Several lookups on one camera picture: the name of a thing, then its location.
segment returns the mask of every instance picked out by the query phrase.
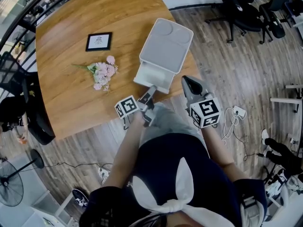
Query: white sneaker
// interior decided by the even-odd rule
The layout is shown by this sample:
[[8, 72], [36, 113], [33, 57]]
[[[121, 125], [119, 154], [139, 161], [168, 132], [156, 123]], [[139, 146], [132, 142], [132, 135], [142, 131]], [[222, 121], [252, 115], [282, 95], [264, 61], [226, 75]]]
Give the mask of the white sneaker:
[[266, 149], [263, 151], [263, 155], [264, 157], [266, 157], [266, 154], [269, 152], [269, 151], [272, 151], [271, 147], [270, 146], [267, 146]]
[[262, 137], [262, 144], [265, 145], [265, 140], [269, 138], [267, 129], [264, 129], [262, 131], [261, 137]]

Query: electric fan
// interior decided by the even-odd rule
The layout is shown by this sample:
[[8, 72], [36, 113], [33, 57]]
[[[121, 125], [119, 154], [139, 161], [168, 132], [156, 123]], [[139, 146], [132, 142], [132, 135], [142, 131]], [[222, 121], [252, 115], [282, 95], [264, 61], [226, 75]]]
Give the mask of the electric fan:
[[38, 151], [30, 151], [32, 161], [17, 170], [10, 162], [4, 161], [0, 164], [0, 202], [9, 207], [19, 205], [23, 199], [23, 183], [19, 172], [34, 164], [37, 168], [43, 168], [44, 162]]

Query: black office chair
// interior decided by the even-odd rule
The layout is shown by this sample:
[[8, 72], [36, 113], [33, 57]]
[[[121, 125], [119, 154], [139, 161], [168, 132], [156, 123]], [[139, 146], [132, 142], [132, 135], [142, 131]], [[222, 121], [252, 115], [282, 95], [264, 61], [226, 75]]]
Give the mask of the black office chair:
[[293, 2], [288, 3], [289, 9], [291, 13], [298, 17], [301, 13], [303, 13], [303, 1], [302, 0], [294, 0]]
[[222, 0], [223, 3], [219, 6], [219, 10], [225, 17], [208, 19], [205, 22], [211, 23], [214, 21], [228, 21], [231, 30], [231, 39], [227, 43], [233, 42], [233, 25], [236, 25], [242, 30], [241, 35], [244, 36], [246, 31], [260, 32], [263, 29], [263, 23], [260, 20], [258, 9], [250, 5], [254, 0]]
[[278, 39], [285, 36], [285, 31], [281, 23], [287, 22], [287, 20], [285, 18], [278, 19], [274, 12], [281, 10], [287, 1], [288, 0], [270, 0], [268, 3], [259, 6], [259, 12], [264, 18], [263, 23], [265, 29], [263, 30], [263, 33], [270, 30], [274, 37]]
[[50, 143], [55, 135], [47, 117], [37, 72], [24, 70], [9, 52], [4, 52], [0, 58], [0, 88], [14, 96], [24, 93], [25, 102], [31, 109], [27, 112], [28, 130], [42, 145]]

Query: black and white marker cube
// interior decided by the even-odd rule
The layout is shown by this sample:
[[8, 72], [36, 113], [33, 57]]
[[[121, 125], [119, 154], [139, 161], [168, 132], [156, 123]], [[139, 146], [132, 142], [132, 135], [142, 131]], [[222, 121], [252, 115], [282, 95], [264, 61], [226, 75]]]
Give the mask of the black and white marker cube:
[[219, 122], [221, 109], [216, 97], [190, 105], [190, 116], [204, 128]]
[[122, 118], [125, 118], [127, 115], [132, 114], [132, 113], [136, 112], [137, 110], [139, 110], [139, 107], [138, 107], [136, 100], [131, 95], [131, 96], [128, 96], [127, 98], [119, 101], [115, 105], [115, 109], [119, 115], [119, 118], [122, 119]]

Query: white tray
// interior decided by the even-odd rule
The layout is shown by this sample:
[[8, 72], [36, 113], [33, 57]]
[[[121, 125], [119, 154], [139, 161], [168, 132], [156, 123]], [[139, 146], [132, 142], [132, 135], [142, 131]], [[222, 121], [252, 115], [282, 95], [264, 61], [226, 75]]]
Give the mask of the white tray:
[[171, 71], [142, 61], [134, 82], [147, 87], [155, 85], [158, 91], [168, 94], [174, 76]]
[[190, 29], [159, 18], [141, 50], [140, 61], [178, 74], [181, 71], [193, 35], [193, 31]]

